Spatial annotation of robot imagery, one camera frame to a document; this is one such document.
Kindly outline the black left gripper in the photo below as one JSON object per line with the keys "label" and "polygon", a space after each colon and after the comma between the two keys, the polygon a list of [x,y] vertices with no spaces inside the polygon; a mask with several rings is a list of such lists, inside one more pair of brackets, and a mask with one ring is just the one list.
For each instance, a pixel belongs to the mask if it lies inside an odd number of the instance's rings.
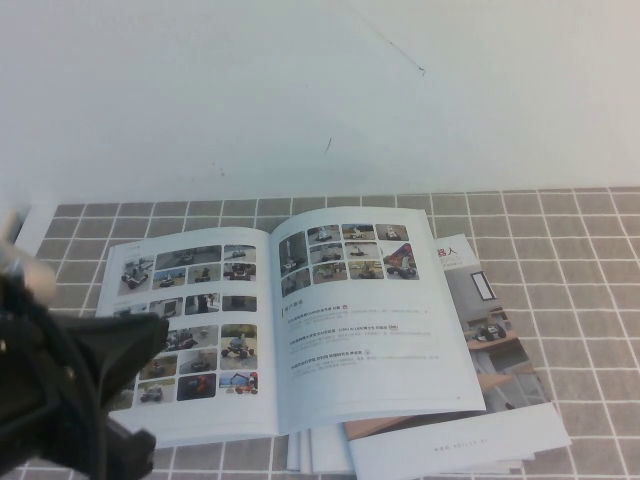
{"label": "black left gripper", "polygon": [[107,409],[166,345],[153,313],[71,318],[66,331],[20,283],[1,279],[1,473],[42,456],[92,479],[148,475],[156,438]]}

